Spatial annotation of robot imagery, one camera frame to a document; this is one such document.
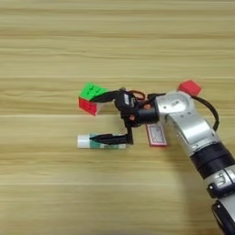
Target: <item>red cable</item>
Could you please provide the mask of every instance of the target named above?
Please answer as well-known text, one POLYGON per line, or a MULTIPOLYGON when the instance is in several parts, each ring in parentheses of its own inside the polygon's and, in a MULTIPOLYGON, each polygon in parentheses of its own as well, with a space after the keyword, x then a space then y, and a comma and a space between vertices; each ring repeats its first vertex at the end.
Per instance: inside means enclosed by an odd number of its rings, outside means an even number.
POLYGON ((145 100, 145 98, 146 98, 146 95, 144 93, 140 92, 140 91, 131 90, 129 92, 134 94, 138 100, 145 100))

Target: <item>wood grain surface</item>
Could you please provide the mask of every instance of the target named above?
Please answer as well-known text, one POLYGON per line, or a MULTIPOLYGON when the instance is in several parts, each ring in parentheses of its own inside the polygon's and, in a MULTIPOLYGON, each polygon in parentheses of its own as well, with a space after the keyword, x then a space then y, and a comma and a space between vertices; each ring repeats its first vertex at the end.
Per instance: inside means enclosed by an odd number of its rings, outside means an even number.
POLYGON ((1 0, 0 234, 220 234, 173 133, 168 148, 141 127, 125 151, 78 150, 78 134, 124 127, 76 99, 88 81, 150 93, 193 78, 235 154, 234 26, 233 0, 1 0))

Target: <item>red block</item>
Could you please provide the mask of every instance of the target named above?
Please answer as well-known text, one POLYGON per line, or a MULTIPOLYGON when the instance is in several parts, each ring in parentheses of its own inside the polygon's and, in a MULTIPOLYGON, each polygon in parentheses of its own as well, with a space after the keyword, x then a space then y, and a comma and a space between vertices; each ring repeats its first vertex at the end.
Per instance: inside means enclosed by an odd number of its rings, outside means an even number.
POLYGON ((198 96, 202 88, 193 80, 181 83, 178 87, 178 91, 188 93, 189 95, 198 96))
POLYGON ((95 116, 97 113, 97 104, 92 103, 86 99, 78 98, 78 105, 81 109, 95 116))

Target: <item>green block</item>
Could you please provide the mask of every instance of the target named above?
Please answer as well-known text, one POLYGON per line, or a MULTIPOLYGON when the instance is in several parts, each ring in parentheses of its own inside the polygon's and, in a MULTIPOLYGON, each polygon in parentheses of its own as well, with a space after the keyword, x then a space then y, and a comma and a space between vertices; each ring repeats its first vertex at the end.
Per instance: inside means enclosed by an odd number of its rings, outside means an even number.
POLYGON ((92 83, 88 83, 85 85, 79 96, 83 99, 91 100, 95 96, 101 95, 105 92, 107 92, 107 89, 92 83))

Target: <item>white label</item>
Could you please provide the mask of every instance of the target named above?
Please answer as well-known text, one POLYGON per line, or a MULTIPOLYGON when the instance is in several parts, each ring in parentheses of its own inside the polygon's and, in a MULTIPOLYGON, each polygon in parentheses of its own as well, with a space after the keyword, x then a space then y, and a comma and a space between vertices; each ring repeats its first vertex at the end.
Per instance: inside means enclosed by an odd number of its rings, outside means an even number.
POLYGON ((127 94, 124 94, 124 99, 125 99, 126 105, 129 106, 129 96, 127 94))
POLYGON ((146 127, 151 146, 167 146, 163 125, 160 122, 148 124, 146 127))

